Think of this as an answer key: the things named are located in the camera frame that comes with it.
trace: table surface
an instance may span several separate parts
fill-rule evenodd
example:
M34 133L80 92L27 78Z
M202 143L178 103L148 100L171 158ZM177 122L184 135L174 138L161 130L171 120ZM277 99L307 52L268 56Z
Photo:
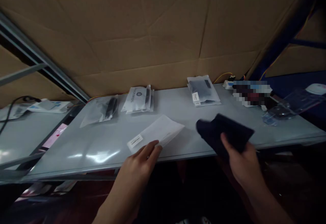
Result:
M250 141L256 148L275 147L326 139L326 132L296 116L274 127L263 123L260 107L246 108L225 90L214 85L221 105L195 107L188 88L155 91L154 112L120 112L126 96L119 96L113 119L79 128L87 107L81 110L65 132L23 180L114 169L131 155L127 142L162 114L185 128L162 150L159 161L214 155L212 148L196 132L198 119L211 121L221 113L255 130Z
M18 119L9 120L0 135L0 164L27 157L45 143L48 136L69 116L62 114L26 112Z

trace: sticker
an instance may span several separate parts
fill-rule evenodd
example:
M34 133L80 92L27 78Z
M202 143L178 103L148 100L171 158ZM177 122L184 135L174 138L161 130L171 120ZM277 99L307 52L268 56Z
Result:
M193 93L193 101L194 102L199 101L198 92Z
M127 144L133 148L134 146L136 146L139 142L141 142L143 140L143 137L138 134L137 136L135 136L133 139L131 139Z

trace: blue metal frame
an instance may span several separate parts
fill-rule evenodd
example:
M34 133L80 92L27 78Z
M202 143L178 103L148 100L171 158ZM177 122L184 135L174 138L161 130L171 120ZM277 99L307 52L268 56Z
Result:
M311 12L311 8L314 5L314 2L315 0L303 0L301 2L298 10L291 18L291 20L287 23L285 29L281 32L281 34L276 38L273 44L269 47L268 51L261 59L256 69L251 74L249 80L259 80L261 76L264 74L264 72L270 67L270 65L278 58L278 56L283 52L283 50L290 43L309 46L312 48L326 49L326 43L294 39L294 37L304 26L307 16L309 16Z
M300 45L300 46L308 46L311 48L326 49L326 43L324 42L313 42L313 41L306 41L301 39L292 39L290 43Z

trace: white package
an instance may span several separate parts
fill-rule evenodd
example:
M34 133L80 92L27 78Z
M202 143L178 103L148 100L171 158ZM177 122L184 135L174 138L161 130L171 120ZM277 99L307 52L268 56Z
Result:
M118 95L92 99L85 105L88 113L85 115L79 128L86 125L110 120L118 108Z
M21 117L29 106L31 106L31 103L14 104L11 108L9 119L17 119ZM0 110L0 121L7 119L9 107L10 105Z
M130 140L127 145L132 153L137 152L142 146L154 140L158 140L159 145L164 147L178 135L183 128L184 125L171 120L166 115L162 115L149 127Z
M187 84L196 107L221 104L220 98L208 75L188 77Z
M133 112L150 108L151 99L150 85L145 87L132 87L129 90L122 111Z
M54 104L53 108L46 110L39 106L40 103L36 102L33 105L29 106L27 110L32 112L43 112L43 113L65 113L68 109L73 106L72 102L69 101L51 101Z
M127 111L126 114L133 114L138 112L153 112L154 111L154 89L150 92L150 106L149 109L143 109L143 110L135 110L135 111Z

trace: cable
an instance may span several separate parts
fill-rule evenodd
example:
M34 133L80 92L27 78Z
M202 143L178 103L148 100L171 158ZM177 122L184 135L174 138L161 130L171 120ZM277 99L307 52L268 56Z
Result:
M215 82L217 82L217 80L218 80L221 76L223 76L223 75L225 75L225 74L231 74L231 75L233 75L231 72L224 73L224 74L220 75L220 76L215 80Z
M8 114L7 114L7 118L6 118L6 120L4 121L3 126L1 127L0 135L1 135L1 133L3 132L3 130L4 130L4 127L5 127L6 124L8 123L9 116L10 116L10 112L11 112L11 109L13 108L13 106L14 106L14 103L15 103L17 100L21 99L21 98L22 98L23 101L25 101L25 102L30 102L30 101L32 101L32 100L34 100L34 101L36 101L36 102L42 102L40 99L38 99L38 98L34 98L34 97L32 97L32 96L21 96L21 97L19 97L19 98L14 99L14 100L12 101L12 103L10 104L10 107L9 107L9 110L8 110Z

